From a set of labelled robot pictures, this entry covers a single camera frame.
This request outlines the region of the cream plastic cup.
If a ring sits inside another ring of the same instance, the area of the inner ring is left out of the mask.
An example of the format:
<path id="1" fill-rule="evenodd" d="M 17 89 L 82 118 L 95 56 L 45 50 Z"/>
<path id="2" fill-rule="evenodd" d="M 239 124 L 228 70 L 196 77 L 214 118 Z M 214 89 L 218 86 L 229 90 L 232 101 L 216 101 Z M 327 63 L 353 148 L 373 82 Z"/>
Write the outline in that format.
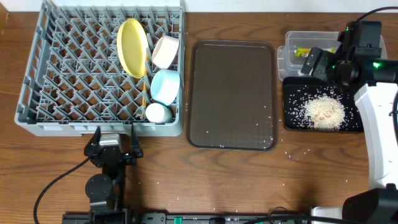
<path id="1" fill-rule="evenodd" d="M 172 121 L 172 112 L 160 103 L 152 103 L 146 108 L 146 117 L 152 123 L 165 124 Z"/>

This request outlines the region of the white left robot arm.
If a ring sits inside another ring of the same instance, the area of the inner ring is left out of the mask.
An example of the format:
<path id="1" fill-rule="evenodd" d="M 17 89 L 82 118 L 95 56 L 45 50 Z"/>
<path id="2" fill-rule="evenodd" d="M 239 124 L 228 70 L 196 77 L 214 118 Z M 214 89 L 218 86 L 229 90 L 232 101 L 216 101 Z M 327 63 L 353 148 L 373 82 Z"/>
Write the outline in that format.
<path id="1" fill-rule="evenodd" d="M 130 209 L 123 205 L 126 186 L 126 167 L 137 164 L 144 156 L 134 128 L 131 129 L 131 152 L 121 151 L 119 134 L 102 135 L 97 128 L 84 148 L 84 155 L 102 173 L 93 175 L 85 185 L 90 200 L 90 223 L 132 223 Z"/>

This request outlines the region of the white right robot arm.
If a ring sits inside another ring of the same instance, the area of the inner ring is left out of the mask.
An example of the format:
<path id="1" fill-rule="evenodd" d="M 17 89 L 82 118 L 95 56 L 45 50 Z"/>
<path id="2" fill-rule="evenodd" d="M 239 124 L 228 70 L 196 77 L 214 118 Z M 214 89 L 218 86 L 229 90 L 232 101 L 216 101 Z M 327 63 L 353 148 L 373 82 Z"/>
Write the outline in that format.
<path id="1" fill-rule="evenodd" d="M 345 200 L 342 219 L 351 223 L 397 223 L 397 61 L 381 57 L 381 28 L 379 21 L 347 23 L 336 52 L 314 47 L 301 69 L 354 95 L 366 139 L 369 189 Z"/>

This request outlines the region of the yellow plate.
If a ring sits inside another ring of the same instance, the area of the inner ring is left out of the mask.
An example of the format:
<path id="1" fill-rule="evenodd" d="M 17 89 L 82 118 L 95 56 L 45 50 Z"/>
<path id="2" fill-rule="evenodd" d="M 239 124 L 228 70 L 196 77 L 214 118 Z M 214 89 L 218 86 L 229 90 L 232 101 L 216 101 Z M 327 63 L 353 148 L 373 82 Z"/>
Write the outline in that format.
<path id="1" fill-rule="evenodd" d="M 122 68 L 134 78 L 146 75 L 147 49 L 149 44 L 141 23 L 128 19 L 117 33 L 117 52 Z"/>

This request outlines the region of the wooden chopstick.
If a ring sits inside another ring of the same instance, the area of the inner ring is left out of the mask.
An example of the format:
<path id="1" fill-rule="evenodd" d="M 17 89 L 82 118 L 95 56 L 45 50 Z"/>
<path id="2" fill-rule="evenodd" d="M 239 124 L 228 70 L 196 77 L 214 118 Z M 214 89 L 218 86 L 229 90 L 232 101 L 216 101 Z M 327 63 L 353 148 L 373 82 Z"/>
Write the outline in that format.
<path id="1" fill-rule="evenodd" d="M 146 102 L 146 97 L 145 97 L 145 94 L 146 94 L 146 91 L 147 91 L 147 85 L 146 85 L 146 75 L 144 75 L 144 77 L 142 78 L 143 80 L 144 80 L 144 82 L 143 82 L 143 90 L 142 90 L 142 113 L 141 113 L 141 119 L 142 120 L 144 120 L 145 118 L 146 118 L 146 115 L 145 115 L 145 110 L 146 110 L 146 104 L 147 104 L 147 102 Z"/>
<path id="2" fill-rule="evenodd" d="M 145 61 L 144 61 L 144 76 L 145 77 L 148 74 L 149 54 L 150 54 L 150 48 L 146 47 L 146 56 L 145 56 Z"/>

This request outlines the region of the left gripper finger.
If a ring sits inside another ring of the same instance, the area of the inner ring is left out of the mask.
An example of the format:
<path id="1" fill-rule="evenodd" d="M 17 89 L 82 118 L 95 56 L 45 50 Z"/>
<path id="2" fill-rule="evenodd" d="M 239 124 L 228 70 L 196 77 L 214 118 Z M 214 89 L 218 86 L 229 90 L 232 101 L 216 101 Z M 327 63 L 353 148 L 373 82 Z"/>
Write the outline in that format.
<path id="1" fill-rule="evenodd" d="M 84 148 L 84 155 L 87 157 L 92 157 L 94 152 L 96 151 L 96 148 L 100 144 L 100 138 L 101 138 L 101 130 L 100 127 L 96 128 L 96 131 L 93 135 L 93 137 L 89 140 L 87 145 Z"/>
<path id="2" fill-rule="evenodd" d="M 131 149 L 136 158 L 144 157 L 144 153 L 139 143 L 133 124 L 131 125 Z"/>

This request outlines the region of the pink bowl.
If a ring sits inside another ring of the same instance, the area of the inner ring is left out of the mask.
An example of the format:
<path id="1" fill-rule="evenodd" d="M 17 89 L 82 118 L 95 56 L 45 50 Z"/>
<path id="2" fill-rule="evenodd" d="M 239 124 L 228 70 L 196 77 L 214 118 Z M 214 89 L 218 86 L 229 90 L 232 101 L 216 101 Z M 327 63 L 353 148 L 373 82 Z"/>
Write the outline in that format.
<path id="1" fill-rule="evenodd" d="M 179 40 L 164 35 L 157 42 L 152 53 L 152 63 L 160 69 L 168 69 L 172 64 L 179 47 Z"/>

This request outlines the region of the light blue bowl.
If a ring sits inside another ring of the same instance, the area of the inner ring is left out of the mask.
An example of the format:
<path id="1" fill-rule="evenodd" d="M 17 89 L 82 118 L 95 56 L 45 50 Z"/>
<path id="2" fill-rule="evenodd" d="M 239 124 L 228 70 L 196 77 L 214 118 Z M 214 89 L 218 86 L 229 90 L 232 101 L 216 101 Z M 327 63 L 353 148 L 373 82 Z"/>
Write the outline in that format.
<path id="1" fill-rule="evenodd" d="M 180 88 L 180 75 L 176 70 L 159 70 L 152 79 L 150 93 L 153 100 L 171 105 Z"/>

